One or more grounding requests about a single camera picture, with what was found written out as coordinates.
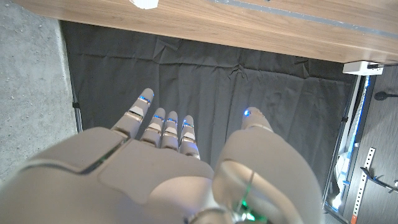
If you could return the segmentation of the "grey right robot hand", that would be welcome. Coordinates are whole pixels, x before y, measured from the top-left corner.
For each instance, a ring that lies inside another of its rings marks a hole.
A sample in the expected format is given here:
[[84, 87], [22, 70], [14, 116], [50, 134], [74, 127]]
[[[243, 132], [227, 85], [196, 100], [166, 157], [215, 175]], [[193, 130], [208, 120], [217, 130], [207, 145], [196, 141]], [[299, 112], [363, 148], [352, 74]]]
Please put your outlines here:
[[137, 137], [153, 97], [23, 163], [1, 185], [1, 222], [323, 223], [315, 174], [257, 108], [211, 167], [191, 116], [159, 108]]

